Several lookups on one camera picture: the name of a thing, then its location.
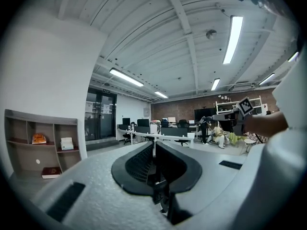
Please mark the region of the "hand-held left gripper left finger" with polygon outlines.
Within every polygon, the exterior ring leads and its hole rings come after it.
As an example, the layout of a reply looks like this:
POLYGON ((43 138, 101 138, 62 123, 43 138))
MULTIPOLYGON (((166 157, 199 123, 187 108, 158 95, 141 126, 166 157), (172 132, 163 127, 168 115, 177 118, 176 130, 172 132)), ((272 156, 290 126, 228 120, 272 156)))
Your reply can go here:
POLYGON ((153 163, 153 142, 147 142, 127 154, 125 169, 127 173, 139 182, 147 184, 149 171, 153 163))

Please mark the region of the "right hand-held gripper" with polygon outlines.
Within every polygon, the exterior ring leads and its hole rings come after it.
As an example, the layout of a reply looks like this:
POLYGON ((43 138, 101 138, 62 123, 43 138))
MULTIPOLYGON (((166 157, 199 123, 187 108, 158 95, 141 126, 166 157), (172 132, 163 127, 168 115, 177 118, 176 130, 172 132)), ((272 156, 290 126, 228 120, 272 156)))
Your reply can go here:
POLYGON ((254 107, 250 102, 248 97, 245 97, 238 103, 236 103, 233 108, 234 113, 223 113, 212 116, 214 121, 230 121, 234 120, 235 125, 233 126, 233 132, 237 136, 242 136, 244 134, 244 120, 245 118, 252 113, 254 107))

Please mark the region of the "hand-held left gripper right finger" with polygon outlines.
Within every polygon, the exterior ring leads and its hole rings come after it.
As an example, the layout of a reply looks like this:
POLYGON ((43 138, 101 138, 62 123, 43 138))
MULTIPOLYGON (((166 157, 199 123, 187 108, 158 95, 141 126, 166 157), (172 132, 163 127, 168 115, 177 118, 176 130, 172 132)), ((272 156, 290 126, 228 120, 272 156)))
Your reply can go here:
POLYGON ((185 162, 174 154, 175 150, 161 142, 155 144, 156 163, 165 180, 170 184, 187 170, 185 162))

